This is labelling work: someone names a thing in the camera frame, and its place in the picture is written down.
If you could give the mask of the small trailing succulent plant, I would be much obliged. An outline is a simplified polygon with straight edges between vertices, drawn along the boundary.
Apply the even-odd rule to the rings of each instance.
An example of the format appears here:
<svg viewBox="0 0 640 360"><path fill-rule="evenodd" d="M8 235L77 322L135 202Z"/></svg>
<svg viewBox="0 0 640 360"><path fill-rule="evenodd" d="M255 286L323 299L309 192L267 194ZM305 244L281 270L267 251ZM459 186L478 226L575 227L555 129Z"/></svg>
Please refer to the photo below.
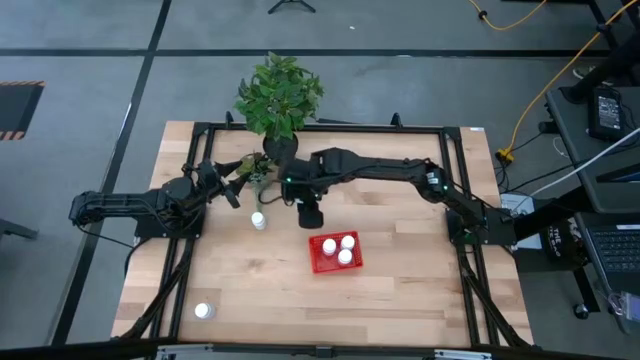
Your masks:
<svg viewBox="0 0 640 360"><path fill-rule="evenodd" d="M275 167L274 161L266 154L253 152L241 159L241 165L236 170L239 177L247 178L254 195L257 212L262 211L261 194L271 184L270 174L274 172Z"/></svg>

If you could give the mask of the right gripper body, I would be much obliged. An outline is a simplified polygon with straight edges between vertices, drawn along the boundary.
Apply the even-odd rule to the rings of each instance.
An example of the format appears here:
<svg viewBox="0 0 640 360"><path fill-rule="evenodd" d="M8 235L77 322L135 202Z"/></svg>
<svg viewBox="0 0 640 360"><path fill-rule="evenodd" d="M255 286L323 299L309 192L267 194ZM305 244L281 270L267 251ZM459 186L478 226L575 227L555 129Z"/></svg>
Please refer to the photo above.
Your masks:
<svg viewBox="0 0 640 360"><path fill-rule="evenodd" d="M297 199L298 224L304 229L319 229L324 225L324 214L315 198Z"/></svg>

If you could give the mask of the black laptop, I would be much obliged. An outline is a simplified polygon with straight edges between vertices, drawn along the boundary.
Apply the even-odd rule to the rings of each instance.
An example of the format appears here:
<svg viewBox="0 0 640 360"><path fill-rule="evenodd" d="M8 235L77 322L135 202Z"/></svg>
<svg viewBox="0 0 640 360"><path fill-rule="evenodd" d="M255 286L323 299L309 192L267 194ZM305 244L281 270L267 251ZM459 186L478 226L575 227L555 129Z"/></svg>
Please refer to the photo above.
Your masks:
<svg viewBox="0 0 640 360"><path fill-rule="evenodd" d="M640 296L640 224L588 227L606 286Z"/></svg>

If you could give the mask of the black side desk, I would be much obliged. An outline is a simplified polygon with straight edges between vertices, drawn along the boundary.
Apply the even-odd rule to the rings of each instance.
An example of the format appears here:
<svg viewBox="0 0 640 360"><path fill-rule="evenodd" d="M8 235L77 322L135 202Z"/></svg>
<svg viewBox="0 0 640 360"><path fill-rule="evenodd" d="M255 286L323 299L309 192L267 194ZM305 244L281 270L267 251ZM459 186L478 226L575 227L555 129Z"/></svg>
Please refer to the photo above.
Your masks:
<svg viewBox="0 0 640 360"><path fill-rule="evenodd" d="M640 88L623 87L626 118L621 144L588 134L588 104L574 104L562 88L546 95L547 105L559 129L570 159L576 164L582 188L598 213L640 213Z"/></svg>

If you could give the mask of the black power adapter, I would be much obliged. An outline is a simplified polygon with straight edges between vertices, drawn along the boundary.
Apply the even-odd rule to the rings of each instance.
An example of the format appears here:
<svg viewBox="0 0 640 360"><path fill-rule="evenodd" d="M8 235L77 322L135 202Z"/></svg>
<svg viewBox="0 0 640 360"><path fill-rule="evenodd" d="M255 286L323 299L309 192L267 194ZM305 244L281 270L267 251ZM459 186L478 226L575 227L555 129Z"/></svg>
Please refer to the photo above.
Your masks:
<svg viewBox="0 0 640 360"><path fill-rule="evenodd" d="M588 99L589 135L603 141L620 140L623 120L620 95L610 88L595 88Z"/></svg>

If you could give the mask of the red plastic basket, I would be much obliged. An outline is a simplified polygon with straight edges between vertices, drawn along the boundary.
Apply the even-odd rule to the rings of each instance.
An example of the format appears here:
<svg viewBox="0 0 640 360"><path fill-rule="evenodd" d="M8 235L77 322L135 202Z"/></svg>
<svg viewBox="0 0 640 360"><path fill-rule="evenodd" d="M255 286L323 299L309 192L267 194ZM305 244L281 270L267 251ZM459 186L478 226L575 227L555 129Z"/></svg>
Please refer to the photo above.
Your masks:
<svg viewBox="0 0 640 360"><path fill-rule="evenodd" d="M351 250L353 253L353 262L349 265L342 266L338 263L338 253L342 250L340 241L346 236L351 235L355 238L355 246ZM322 243L324 240L332 238L337 243L337 250L332 256L326 256L322 251ZM316 274L328 273L334 271L347 270L363 266L363 257L360 246L359 235L356 231L339 232L332 234L316 235L309 238L309 252L312 271Z"/></svg>

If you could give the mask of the large green potted plant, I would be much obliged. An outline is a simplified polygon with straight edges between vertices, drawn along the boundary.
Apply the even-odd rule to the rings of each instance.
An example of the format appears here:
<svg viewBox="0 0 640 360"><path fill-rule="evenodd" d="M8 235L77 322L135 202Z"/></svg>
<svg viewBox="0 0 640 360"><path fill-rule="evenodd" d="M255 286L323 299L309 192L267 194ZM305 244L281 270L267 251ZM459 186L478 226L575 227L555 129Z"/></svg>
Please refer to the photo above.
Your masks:
<svg viewBox="0 0 640 360"><path fill-rule="evenodd" d="M245 117L247 129L263 137L264 153L281 163L295 156L296 133L316 117L324 94L320 77L295 57L270 52L250 79L241 80L234 108Z"/></svg>

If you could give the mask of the dark floor hatch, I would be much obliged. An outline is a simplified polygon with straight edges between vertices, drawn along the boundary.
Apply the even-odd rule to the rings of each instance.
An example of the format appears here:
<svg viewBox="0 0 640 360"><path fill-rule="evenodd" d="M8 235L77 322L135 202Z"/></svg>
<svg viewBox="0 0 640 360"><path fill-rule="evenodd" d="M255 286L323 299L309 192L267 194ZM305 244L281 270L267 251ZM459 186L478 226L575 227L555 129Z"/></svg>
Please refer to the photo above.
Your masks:
<svg viewBox="0 0 640 360"><path fill-rule="evenodd" d="M0 82L0 141L24 138L45 85L44 81Z"/></svg>

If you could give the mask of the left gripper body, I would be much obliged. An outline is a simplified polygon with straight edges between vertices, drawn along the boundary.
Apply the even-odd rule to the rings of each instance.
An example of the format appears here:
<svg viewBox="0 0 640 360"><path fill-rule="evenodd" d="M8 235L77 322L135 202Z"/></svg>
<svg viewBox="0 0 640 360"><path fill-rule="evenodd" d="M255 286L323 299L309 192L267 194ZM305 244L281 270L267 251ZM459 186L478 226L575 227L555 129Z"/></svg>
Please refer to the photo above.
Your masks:
<svg viewBox="0 0 640 360"><path fill-rule="evenodd" d="M198 165L198 189L202 191L208 202L217 196L224 195L232 208L239 208L238 196L227 192L227 176L219 176L213 167L214 163L205 159Z"/></svg>

